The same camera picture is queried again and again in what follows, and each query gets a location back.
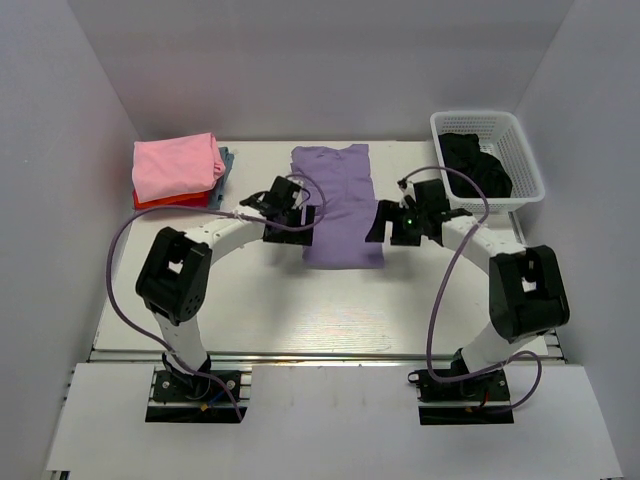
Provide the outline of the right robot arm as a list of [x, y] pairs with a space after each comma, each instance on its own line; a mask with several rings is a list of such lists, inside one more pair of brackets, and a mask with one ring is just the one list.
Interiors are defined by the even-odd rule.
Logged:
[[506, 241], [471, 212], [450, 206], [440, 180], [398, 183], [399, 201], [381, 200], [366, 240], [420, 246], [423, 239], [452, 251], [431, 310], [426, 345], [431, 347], [445, 287], [460, 258], [488, 277], [489, 322], [459, 349], [448, 371], [438, 373], [426, 360], [429, 377], [440, 384], [464, 382], [503, 368], [528, 355], [535, 337], [566, 324], [570, 309], [557, 256], [541, 245]]

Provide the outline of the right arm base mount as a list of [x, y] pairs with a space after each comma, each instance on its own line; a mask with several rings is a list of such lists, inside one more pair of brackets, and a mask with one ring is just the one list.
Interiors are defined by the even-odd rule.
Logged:
[[418, 393], [421, 426], [508, 425], [514, 423], [503, 370], [456, 383], [436, 382], [426, 369], [407, 375]]

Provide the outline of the purple t shirt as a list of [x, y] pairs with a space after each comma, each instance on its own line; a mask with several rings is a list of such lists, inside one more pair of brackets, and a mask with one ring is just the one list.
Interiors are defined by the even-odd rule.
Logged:
[[342, 149], [298, 146], [291, 152], [291, 171], [314, 180], [305, 187], [309, 203], [323, 216], [313, 229], [312, 245], [303, 250], [306, 266], [321, 270], [381, 269], [382, 245], [365, 241], [376, 216], [369, 146]]

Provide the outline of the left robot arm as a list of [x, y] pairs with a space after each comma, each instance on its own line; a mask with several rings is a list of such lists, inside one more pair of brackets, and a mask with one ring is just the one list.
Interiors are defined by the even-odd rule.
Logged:
[[234, 211], [213, 215], [211, 222], [185, 231], [161, 229], [135, 285], [160, 327], [166, 370], [191, 389], [211, 368], [197, 322], [211, 266], [256, 241], [309, 246], [321, 219], [311, 192], [289, 176], [276, 177], [268, 191], [250, 195]]

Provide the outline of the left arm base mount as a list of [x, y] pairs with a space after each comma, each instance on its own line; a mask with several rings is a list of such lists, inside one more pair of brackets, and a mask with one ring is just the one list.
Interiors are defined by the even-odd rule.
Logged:
[[187, 382], [166, 367], [154, 370], [145, 413], [148, 424], [239, 424], [249, 406], [248, 372], [213, 370], [225, 383], [238, 408], [223, 387], [211, 379]]

